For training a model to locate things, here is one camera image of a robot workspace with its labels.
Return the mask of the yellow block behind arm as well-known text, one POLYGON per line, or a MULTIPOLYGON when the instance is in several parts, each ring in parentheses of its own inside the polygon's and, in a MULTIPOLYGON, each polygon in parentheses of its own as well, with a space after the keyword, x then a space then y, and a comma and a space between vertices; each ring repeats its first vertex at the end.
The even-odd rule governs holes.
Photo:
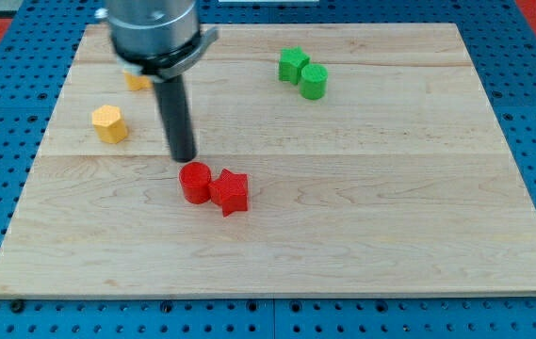
POLYGON ((144 75, 134 75, 132 73, 123 71, 123 78, 126 86, 131 91, 138 91, 142 89, 150 89, 153 86, 152 80, 144 75))

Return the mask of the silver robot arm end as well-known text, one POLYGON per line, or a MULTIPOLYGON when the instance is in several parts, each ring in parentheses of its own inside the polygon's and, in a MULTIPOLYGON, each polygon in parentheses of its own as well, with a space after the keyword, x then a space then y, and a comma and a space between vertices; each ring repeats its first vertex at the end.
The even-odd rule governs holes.
POLYGON ((215 26, 202 29, 196 0, 105 0, 95 18, 123 67, 155 82, 182 75, 219 38, 215 26))

